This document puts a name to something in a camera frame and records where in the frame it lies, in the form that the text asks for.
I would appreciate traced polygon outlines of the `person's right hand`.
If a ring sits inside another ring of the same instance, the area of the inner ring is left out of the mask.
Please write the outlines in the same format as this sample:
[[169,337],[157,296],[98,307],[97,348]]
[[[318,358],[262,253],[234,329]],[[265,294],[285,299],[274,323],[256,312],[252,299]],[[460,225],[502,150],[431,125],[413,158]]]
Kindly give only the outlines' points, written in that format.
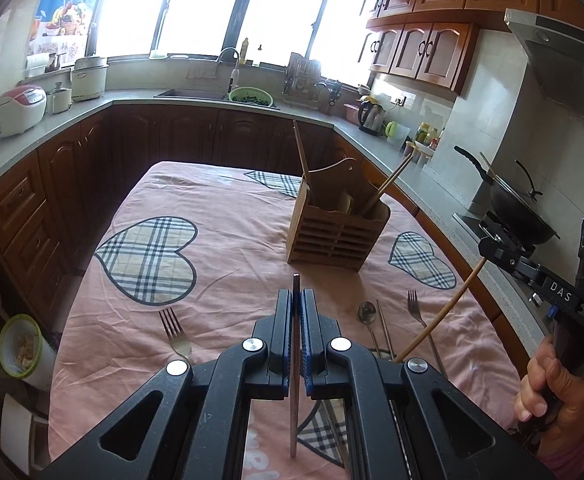
[[519,422],[548,414],[549,402],[542,396],[546,387],[562,405],[554,422],[542,434],[542,444],[546,448],[571,445],[584,434],[584,366],[576,374],[569,372],[558,359],[551,336],[542,341],[521,380],[514,401]]

